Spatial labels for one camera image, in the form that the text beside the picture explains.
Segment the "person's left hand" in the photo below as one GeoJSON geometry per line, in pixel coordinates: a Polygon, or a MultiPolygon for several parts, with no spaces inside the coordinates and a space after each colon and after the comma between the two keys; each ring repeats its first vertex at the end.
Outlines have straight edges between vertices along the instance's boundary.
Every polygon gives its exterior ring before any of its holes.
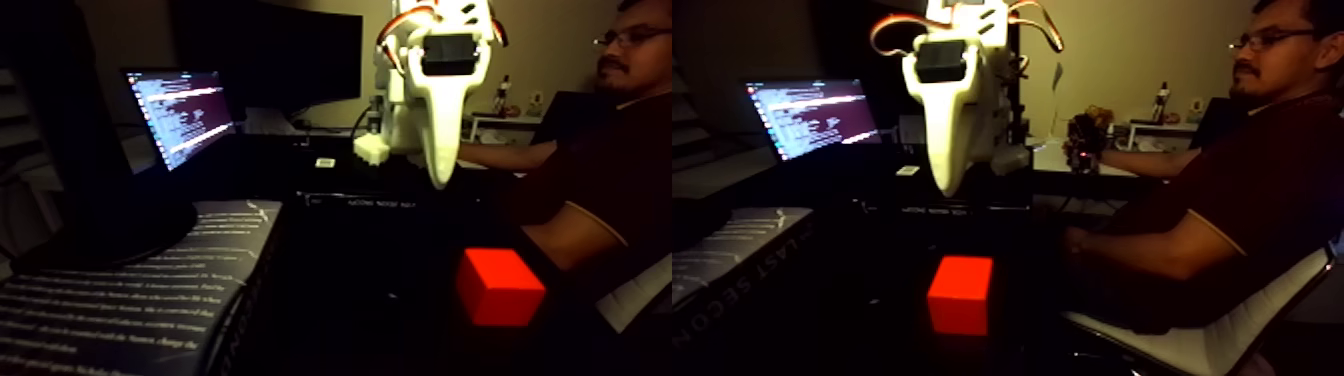
{"type": "Polygon", "coordinates": [[[1074,227],[1066,226],[1062,234],[1062,244],[1067,251],[1070,259],[1082,259],[1086,256],[1094,256],[1095,250],[1093,246],[1094,236],[1093,232],[1074,227]]]}

